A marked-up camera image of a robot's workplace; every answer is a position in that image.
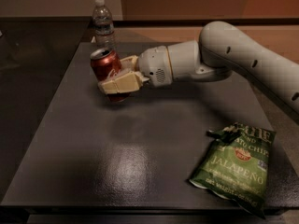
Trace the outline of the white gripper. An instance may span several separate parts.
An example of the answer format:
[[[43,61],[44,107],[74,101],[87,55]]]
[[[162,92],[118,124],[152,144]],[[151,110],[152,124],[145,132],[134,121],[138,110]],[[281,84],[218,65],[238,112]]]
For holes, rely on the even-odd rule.
[[[120,59],[122,69],[130,69],[98,83],[104,94],[117,94],[139,91],[145,82],[154,87],[172,83],[172,73],[166,46],[147,49],[138,57],[135,55]]]

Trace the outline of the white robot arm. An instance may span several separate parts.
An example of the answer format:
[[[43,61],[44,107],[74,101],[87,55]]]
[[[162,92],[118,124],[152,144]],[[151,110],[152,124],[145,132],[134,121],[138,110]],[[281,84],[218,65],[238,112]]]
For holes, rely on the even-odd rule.
[[[121,60],[98,83],[104,94],[138,91],[145,82],[155,87],[175,81],[217,81],[236,72],[263,92],[293,120],[299,119],[299,65],[267,49],[223,21],[213,21],[197,41],[147,49]]]

